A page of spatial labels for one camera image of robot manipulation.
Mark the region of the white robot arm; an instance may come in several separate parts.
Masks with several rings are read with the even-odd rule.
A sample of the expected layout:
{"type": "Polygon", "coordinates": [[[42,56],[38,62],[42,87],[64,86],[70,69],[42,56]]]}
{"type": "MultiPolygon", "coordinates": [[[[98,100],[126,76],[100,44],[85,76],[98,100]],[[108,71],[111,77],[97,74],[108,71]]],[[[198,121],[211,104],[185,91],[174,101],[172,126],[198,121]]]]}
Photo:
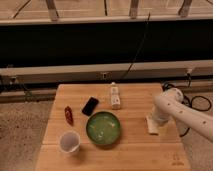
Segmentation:
{"type": "Polygon", "coordinates": [[[151,118],[158,125],[166,124],[172,116],[213,142],[213,116],[185,106],[179,89],[171,88],[156,95],[153,103],[151,118]]]}

